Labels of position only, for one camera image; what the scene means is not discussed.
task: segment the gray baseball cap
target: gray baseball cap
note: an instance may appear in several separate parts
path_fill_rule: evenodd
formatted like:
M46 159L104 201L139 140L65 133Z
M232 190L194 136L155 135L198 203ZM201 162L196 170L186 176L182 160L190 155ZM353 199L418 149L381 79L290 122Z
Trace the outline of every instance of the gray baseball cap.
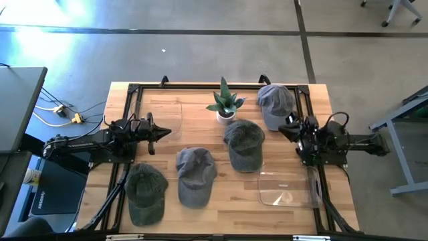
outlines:
M202 147L184 148L177 155L177 171L180 202L190 208L205 207L217 176L210 152Z
M290 91L283 85L270 84L257 93L257 103L261 106L266 127L277 131L286 125L286 118L293 111L295 100Z
M168 181L149 164L136 164L126 178L125 191L129 200L129 215L135 226L159 222L165 210L165 190Z
M236 171L258 171L263 164L261 144L265 133L249 120L237 120L226 127L223 141L229 146L229 158Z

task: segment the wooden tabletop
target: wooden tabletop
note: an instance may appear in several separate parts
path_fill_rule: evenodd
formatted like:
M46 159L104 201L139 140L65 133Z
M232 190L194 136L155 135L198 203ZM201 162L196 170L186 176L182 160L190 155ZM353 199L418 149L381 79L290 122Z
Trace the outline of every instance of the wooden tabletop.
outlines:
M122 118L128 84L112 83L104 112L108 122ZM314 114L320 125L323 125L332 113L327 87L324 84L310 84L309 87ZM146 142L139 143L135 162L153 165L168 179L165 214L158 224L134 226L129 218L126 199L120 225L121 233L316 233L313 210L300 195L307 192L307 172L296 155L296 144L290 143L279 132L266 129L260 107L255 102L256 90L232 92L237 92L238 97L247 97L237 112L237 118L251 120L265 132L262 171L276 173L276 177L290 183L290 190L284 191L288 198L282 199L280 203L288 203L288 206L266 205L275 194L269 190L259 192L260 186L264 186L260 185L259 181L268 180L269 177L261 177L258 173L238 173L232 169L227 146L223 143L225 127L217 122L215 112L205 109L208 104L214 103L213 90L145 90L140 117L152 112L154 122L160 127L172 129L172 133L155 144L156 155L148 154ZM204 147L210 150L216 162L218 176L210 201L203 209L187 208L178 198L175 161L177 153L185 147ZM104 163L90 172L78 215L78 227L87 224L106 199L111 169L111 164ZM326 166L326 176L333 204L346 221L358 229L350 187L343 170ZM116 203L113 203L112 208L109 224L114 218Z

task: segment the gray floor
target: gray floor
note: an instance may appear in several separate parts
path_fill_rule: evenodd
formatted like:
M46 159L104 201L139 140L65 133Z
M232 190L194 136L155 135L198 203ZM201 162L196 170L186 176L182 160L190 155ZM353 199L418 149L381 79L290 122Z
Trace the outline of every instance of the gray floor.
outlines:
M44 1L37 6L14 1L0 23L124 29L228 29L297 31L292 0ZM308 31L428 32L400 8L388 28L380 24L389 1L301 0ZM415 6L428 15L428 2ZM369 124L398 107L428 84L428 39L309 37L317 83L327 84L334 111L350 114L351 133L369 133ZM107 97L111 81L255 82L267 74L272 82L308 83L298 36L122 35L42 33L22 29L0 32L0 62L49 68L45 88L83 110ZM99 106L89 114L98 114ZM60 123L49 114L44 117ZM32 119L28 132L47 139L56 133L77 135L90 125L53 129ZM428 239L428 191L391 197L389 189L405 184L394 151L387 157L349 153L348 172L361 230L368 234ZM62 217L65 230L71 217Z

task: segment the chair leg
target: chair leg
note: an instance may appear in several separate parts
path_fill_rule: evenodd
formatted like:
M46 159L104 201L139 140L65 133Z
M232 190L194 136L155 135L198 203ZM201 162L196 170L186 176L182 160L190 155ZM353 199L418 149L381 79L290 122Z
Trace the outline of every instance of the chair leg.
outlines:
M405 6L409 11L416 15L416 20L413 22L413 25L416 25L422 19L422 15L415 9L415 7L411 4L409 0L402 0L401 4Z
M382 27L388 26L389 23L393 20L393 17L395 15L395 11L399 7L400 2L401 2L401 0L394 0L393 1L393 8L391 9L391 12L389 13L388 20L386 20L382 23Z

